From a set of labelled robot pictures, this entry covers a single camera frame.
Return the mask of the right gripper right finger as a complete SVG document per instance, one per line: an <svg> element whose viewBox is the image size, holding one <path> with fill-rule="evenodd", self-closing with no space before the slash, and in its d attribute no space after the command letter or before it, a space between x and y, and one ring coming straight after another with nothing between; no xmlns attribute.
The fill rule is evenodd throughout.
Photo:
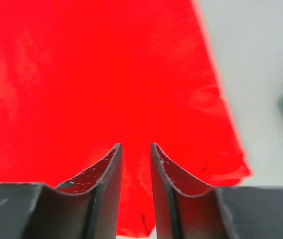
<svg viewBox="0 0 283 239"><path fill-rule="evenodd" d="M151 145L151 176L157 237L209 238L206 210L212 187L177 165L156 143Z"/></svg>

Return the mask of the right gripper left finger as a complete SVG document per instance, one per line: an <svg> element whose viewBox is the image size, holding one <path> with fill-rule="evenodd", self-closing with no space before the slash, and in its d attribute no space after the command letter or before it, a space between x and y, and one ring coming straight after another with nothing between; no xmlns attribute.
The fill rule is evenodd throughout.
<svg viewBox="0 0 283 239"><path fill-rule="evenodd" d="M57 187L78 198L89 197L83 239L116 238L122 170L123 145L117 143L100 161Z"/></svg>

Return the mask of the red t shirt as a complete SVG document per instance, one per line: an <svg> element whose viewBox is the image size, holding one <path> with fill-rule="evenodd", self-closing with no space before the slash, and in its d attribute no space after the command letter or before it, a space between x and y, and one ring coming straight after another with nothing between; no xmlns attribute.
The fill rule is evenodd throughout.
<svg viewBox="0 0 283 239"><path fill-rule="evenodd" d="M0 0L0 182L57 186L124 148L117 234L155 227L150 145L251 175L189 0Z"/></svg>

